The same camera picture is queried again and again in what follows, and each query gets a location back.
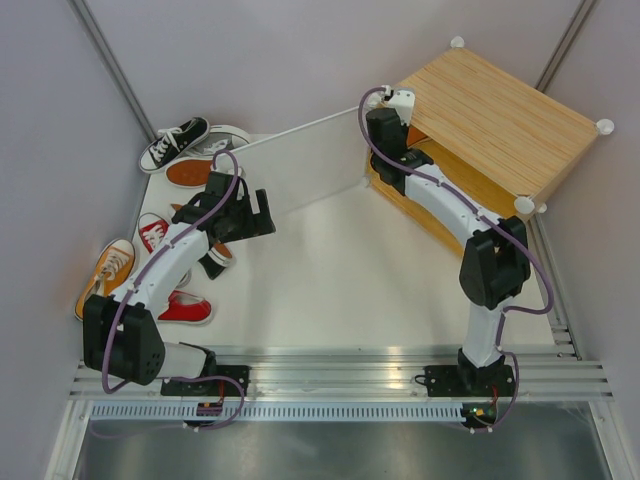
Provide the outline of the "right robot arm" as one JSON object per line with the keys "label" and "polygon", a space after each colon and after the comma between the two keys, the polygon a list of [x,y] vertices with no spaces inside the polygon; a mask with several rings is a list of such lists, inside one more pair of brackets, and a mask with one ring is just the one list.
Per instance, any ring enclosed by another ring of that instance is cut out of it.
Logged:
{"label": "right robot arm", "polygon": [[524,223],[484,210],[428,154],[409,148],[409,128],[395,109],[374,109],[365,121],[379,179],[429,212],[463,248],[459,283],[470,302],[467,334],[456,364],[425,367],[429,396],[513,395],[514,370],[498,345],[502,311],[531,276]]}

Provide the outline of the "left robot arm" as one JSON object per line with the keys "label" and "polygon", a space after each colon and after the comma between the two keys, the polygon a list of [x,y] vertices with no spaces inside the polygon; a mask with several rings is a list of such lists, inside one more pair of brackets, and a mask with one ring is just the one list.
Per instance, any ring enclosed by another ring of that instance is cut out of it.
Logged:
{"label": "left robot arm", "polygon": [[165,238],[121,286],[84,305],[83,361],[102,375],[103,389],[148,385],[156,379],[183,382],[206,396],[218,384],[213,351],[163,340],[157,322],[170,294],[217,243],[229,244],[276,231],[267,193],[251,192],[237,175],[212,172],[205,189],[178,209]]}

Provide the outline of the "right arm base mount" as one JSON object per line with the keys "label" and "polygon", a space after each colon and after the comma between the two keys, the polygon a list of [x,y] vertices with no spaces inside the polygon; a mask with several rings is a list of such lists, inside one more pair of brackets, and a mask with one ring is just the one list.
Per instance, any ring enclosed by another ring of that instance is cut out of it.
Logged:
{"label": "right arm base mount", "polygon": [[511,397],[516,390],[512,367],[498,364],[477,369],[461,365],[429,365],[413,377],[430,398]]}

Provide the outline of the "white cabinet door panel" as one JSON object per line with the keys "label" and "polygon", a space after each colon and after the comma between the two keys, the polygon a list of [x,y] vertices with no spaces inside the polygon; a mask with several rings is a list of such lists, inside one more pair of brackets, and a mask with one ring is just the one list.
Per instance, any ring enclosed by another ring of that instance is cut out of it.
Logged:
{"label": "white cabinet door panel", "polygon": [[233,151],[250,190],[266,191],[273,217],[357,185],[368,147],[358,109],[253,142]]}

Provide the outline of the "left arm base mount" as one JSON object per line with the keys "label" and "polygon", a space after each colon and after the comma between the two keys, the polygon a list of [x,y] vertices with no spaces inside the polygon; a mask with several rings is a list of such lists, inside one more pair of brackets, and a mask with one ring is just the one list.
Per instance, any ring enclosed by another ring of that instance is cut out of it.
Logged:
{"label": "left arm base mount", "polygon": [[250,380],[248,365],[218,365],[214,380],[172,378],[163,382],[160,395],[164,397],[206,397],[239,399],[240,390],[247,390]]}

